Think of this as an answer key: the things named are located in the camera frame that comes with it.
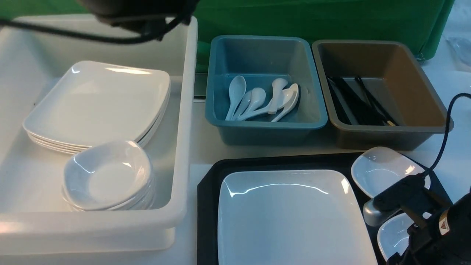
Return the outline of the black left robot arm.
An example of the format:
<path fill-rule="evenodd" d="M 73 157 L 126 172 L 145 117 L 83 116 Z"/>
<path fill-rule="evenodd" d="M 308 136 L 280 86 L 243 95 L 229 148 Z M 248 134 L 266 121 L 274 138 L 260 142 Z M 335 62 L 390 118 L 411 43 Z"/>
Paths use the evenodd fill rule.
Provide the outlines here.
<path fill-rule="evenodd" d="M 102 23 L 138 32 L 141 35 L 166 33 L 167 18 L 183 14 L 182 23 L 188 25 L 199 4 L 198 0 L 78 0 L 87 11 Z"/>

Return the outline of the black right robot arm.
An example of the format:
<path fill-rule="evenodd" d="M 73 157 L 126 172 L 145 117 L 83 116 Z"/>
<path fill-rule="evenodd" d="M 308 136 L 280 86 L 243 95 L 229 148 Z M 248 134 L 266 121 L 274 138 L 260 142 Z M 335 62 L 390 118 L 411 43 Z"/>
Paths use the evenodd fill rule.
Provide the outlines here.
<path fill-rule="evenodd" d="M 427 192 L 423 205 L 403 205 L 412 219 L 404 253 L 387 259 L 388 265 L 469 265 L 471 258 L 470 194 L 446 204 Z"/>

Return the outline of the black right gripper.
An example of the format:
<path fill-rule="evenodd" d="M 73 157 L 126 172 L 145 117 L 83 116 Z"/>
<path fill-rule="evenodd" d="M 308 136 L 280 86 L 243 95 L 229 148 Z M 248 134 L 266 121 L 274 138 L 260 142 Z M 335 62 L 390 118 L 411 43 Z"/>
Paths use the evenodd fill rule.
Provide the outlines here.
<path fill-rule="evenodd" d="M 398 200 L 398 206 L 413 220 L 407 229 L 408 247 L 403 254 L 395 253 L 387 265 L 427 265 L 437 254 L 435 245 L 440 238 L 438 218 L 451 206 L 451 200 L 433 191 L 419 191 Z"/>

